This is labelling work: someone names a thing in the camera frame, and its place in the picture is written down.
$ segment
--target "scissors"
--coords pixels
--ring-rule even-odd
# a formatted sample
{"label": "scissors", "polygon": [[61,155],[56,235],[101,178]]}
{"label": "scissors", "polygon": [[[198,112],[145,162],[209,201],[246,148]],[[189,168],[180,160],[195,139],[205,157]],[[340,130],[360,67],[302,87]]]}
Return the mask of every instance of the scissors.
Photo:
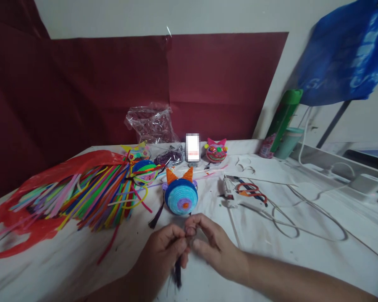
{"label": "scissors", "polygon": [[243,196],[249,196],[249,197],[255,197],[256,199],[259,199],[265,204],[265,207],[268,206],[268,198],[265,194],[262,194],[262,192],[259,190],[259,187],[253,183],[244,182],[243,180],[239,179],[240,184],[237,185],[235,191],[237,191],[238,194]]}

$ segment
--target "hand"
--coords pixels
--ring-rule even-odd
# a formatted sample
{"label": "hand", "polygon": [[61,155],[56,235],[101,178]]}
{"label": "hand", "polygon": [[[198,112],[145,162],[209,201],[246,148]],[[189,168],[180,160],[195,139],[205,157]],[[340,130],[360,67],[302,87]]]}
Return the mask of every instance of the hand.
{"label": "hand", "polygon": [[180,256],[182,268],[188,263],[190,247],[185,232],[169,224],[151,234],[136,264],[126,276],[139,301],[152,301],[164,285]]}
{"label": "hand", "polygon": [[248,277],[248,263],[244,252],[228,238],[223,228],[203,214],[190,216],[185,222],[186,236],[196,235],[200,227],[209,243],[195,239],[193,250],[203,257],[221,276],[244,283]]}

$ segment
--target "right hand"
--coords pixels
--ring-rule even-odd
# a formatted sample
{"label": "right hand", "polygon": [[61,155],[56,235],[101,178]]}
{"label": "right hand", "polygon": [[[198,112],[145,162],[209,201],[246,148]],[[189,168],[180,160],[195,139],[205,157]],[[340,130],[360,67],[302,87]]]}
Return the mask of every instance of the right hand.
{"label": "right hand", "polygon": [[232,243],[223,228],[201,213],[191,215],[185,221],[186,237],[196,235],[197,228],[202,229],[209,242],[195,239],[193,250],[224,278],[242,284],[246,282],[249,275],[246,254]]}

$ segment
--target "left hand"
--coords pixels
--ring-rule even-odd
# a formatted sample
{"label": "left hand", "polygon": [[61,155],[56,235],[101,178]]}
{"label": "left hand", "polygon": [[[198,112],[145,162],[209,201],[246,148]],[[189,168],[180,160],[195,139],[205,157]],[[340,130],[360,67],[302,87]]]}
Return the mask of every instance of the left hand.
{"label": "left hand", "polygon": [[152,233],[136,264],[126,276],[129,283],[137,287],[140,301],[155,299],[180,256],[181,266],[186,268],[189,252],[185,231],[179,226],[169,224]]}

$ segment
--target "pink cat face craft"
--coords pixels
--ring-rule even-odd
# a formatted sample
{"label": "pink cat face craft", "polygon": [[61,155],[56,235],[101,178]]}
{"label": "pink cat face craft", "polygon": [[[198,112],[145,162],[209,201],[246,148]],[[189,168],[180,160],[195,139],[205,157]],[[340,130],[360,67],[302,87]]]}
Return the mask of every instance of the pink cat face craft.
{"label": "pink cat face craft", "polygon": [[227,156],[227,148],[225,147],[226,139],[216,143],[211,139],[207,139],[206,148],[206,157],[212,163],[222,162]]}

